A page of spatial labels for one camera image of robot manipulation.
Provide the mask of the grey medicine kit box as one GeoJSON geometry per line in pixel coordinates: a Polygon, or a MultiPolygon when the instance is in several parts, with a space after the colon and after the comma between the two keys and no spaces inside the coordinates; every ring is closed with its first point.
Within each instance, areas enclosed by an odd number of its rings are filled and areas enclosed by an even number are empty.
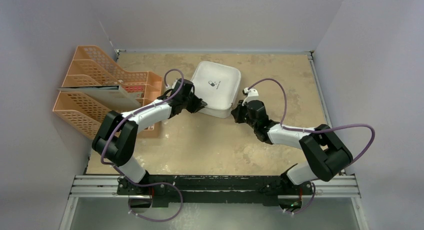
{"type": "Polygon", "coordinates": [[[195,95],[206,102],[199,112],[218,118],[229,117],[241,78],[237,68],[210,61],[200,62],[191,78],[195,95]]]}

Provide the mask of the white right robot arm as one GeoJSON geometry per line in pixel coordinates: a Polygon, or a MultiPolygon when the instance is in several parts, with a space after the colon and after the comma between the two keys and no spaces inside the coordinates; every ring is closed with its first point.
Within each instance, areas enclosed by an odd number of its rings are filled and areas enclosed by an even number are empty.
{"type": "Polygon", "coordinates": [[[231,115],[236,123],[246,123],[252,127],[261,142],[302,150],[306,161],[295,164],[282,174],[280,186],[288,194],[311,180],[330,181],[354,160],[350,150],[326,124],[294,131],[292,127],[271,120],[264,103],[259,100],[246,104],[239,101],[231,115]]]}

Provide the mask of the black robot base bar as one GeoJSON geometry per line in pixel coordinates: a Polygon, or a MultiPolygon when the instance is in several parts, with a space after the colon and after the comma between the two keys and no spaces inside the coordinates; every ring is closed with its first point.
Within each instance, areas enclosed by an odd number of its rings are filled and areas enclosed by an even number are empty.
{"type": "Polygon", "coordinates": [[[147,196],[153,207],[170,203],[261,204],[299,209],[302,197],[313,193],[310,183],[294,185],[277,176],[150,175],[139,185],[118,178],[117,194],[147,196]]]}

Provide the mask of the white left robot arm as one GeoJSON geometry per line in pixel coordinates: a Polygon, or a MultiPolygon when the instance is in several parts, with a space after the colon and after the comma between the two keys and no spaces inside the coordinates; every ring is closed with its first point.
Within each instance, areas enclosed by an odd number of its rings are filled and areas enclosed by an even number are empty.
{"type": "Polygon", "coordinates": [[[149,189],[148,172],[137,162],[134,150],[138,134],[147,127],[170,119],[183,110],[197,113],[207,103],[195,94],[194,84],[185,79],[175,81],[152,103],[128,112],[108,112],[95,135],[92,149],[100,155],[100,161],[111,165],[130,180],[129,187],[138,195],[149,189]]]}

